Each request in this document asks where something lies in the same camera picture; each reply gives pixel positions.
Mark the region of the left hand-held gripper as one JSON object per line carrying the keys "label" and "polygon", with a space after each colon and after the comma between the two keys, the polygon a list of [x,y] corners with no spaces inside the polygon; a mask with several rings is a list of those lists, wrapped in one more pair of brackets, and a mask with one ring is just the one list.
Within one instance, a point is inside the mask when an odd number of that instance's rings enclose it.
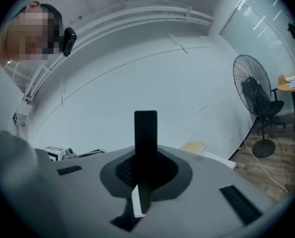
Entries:
{"label": "left hand-held gripper", "polygon": [[67,160],[67,159],[73,159],[76,157],[88,157],[95,154],[103,154],[105,153],[103,150],[96,149],[87,153],[76,155],[75,152],[72,150],[72,148],[59,148],[54,146],[48,146],[43,148],[44,151],[46,151],[49,155],[49,158],[51,161],[61,161],[61,160]]}

